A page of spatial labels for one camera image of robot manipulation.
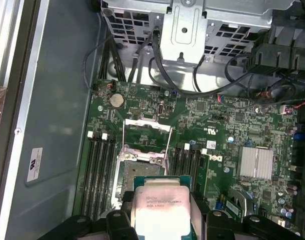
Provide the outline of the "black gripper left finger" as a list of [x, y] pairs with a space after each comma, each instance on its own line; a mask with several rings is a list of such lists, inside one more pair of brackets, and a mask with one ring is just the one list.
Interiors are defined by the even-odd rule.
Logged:
[[126, 191], [121, 209], [108, 211], [94, 221], [88, 216], [74, 215], [48, 231], [40, 240], [138, 240], [131, 226], [134, 191]]

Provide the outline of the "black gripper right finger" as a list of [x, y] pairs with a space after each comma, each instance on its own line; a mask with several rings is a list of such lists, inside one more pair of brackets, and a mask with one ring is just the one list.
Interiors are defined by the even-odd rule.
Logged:
[[190, 193], [190, 221], [198, 240], [301, 240], [302, 237], [260, 215], [236, 222], [221, 210], [211, 210], [200, 193]]

